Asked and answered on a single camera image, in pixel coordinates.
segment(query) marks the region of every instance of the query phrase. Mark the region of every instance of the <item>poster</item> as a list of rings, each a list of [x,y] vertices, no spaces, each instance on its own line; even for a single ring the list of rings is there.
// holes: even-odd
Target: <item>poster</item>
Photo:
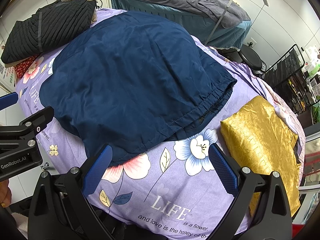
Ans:
[[[4,49],[4,41],[0,44],[0,58]],[[4,63],[0,59],[0,83],[2,87],[5,87],[9,92],[15,91],[16,86],[16,75],[14,72],[14,67],[5,68]]]

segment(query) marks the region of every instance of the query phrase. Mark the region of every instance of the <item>blue gripper pad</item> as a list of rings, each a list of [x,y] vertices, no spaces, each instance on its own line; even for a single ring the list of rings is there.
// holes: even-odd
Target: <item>blue gripper pad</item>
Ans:
[[[12,106],[18,102],[19,96],[16,92],[0,97],[0,110]]]
[[[82,193],[85,198],[95,192],[104,172],[112,160],[112,148],[107,145],[91,166],[83,180]]]
[[[220,149],[215,143],[209,147],[209,160],[211,161],[219,179],[221,180],[227,193],[234,197],[238,195],[238,178],[222,156]]]

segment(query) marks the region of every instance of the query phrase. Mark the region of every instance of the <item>pink flower print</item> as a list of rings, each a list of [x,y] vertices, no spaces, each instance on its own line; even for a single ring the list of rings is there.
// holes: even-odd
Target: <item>pink flower print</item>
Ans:
[[[131,179],[143,179],[148,175],[150,168],[151,162],[148,155],[142,153],[122,165],[107,168],[102,179],[116,183],[121,178],[123,171]]]
[[[23,75],[23,84],[26,84],[29,79],[33,79],[36,77],[36,75],[39,72],[40,64],[43,61],[43,57],[40,57],[39,59],[35,60],[31,66],[28,68],[26,73]]]

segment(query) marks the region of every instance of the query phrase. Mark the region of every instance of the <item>person's hand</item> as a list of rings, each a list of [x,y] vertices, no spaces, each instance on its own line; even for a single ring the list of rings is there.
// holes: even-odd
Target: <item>person's hand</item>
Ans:
[[[2,207],[8,207],[11,204],[11,190],[8,186],[8,179],[0,182],[0,203]]]

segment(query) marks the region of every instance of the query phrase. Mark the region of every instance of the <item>navy blue fabric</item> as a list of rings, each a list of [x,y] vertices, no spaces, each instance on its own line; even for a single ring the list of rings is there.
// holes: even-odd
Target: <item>navy blue fabric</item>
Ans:
[[[87,156],[111,145],[110,166],[200,132],[236,83],[179,24],[136,11],[83,32],[52,68],[42,105],[83,140]]]

